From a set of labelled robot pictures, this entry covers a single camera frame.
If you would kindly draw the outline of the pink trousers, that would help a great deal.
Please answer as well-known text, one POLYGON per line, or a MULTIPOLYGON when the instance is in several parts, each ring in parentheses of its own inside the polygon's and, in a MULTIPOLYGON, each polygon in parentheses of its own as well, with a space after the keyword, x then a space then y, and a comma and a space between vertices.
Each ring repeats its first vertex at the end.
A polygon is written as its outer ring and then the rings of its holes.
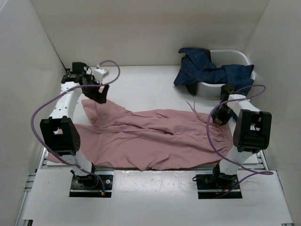
POLYGON ((99 167, 188 169, 218 162, 233 146, 229 126, 195 108, 132 112, 112 101, 81 103, 90 124, 76 124, 80 148, 99 167))

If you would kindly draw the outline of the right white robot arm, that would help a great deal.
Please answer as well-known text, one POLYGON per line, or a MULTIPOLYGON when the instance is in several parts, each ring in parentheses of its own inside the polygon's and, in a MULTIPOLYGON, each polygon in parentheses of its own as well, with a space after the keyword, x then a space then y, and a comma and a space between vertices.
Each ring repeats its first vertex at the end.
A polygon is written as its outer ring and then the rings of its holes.
POLYGON ((230 187, 237 171, 252 155, 269 146, 272 115, 252 105, 242 91, 232 84, 221 87, 221 105, 213 111, 212 122, 218 126, 228 123, 232 113, 237 116, 232 135, 233 146, 213 169, 211 182, 216 188, 230 187))

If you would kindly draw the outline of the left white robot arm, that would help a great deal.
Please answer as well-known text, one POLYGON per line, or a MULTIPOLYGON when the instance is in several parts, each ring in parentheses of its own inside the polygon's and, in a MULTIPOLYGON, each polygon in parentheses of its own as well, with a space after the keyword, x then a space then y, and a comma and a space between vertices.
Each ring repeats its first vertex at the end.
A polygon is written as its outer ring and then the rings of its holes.
POLYGON ((60 97, 47 119, 40 121, 44 143, 60 162, 71 167, 74 178, 87 188, 103 186, 103 180, 95 174, 94 165, 80 149, 80 135, 73 124, 78 98, 84 94, 99 104, 106 103, 109 85, 103 89, 87 64, 72 63, 72 68, 61 80, 60 97))

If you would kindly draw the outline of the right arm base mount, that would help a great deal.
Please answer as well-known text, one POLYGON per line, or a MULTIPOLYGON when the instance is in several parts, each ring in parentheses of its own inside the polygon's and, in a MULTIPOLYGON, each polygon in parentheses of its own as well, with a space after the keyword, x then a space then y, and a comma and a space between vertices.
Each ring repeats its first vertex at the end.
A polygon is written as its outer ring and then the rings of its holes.
POLYGON ((197 183, 198 199, 242 199, 242 193, 238 183, 238 177, 235 175, 230 180, 214 181, 211 174, 197 174, 192 178, 197 183))

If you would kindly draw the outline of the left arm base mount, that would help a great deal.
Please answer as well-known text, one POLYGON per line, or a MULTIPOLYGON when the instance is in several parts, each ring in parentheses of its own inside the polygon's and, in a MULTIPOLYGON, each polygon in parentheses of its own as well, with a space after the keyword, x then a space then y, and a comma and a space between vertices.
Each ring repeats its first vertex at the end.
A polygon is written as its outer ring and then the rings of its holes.
POLYGON ((112 169, 96 169, 95 174, 98 177, 87 175, 87 176, 75 176, 73 174, 70 186, 70 197, 81 197, 81 198, 111 198, 114 170, 112 169))

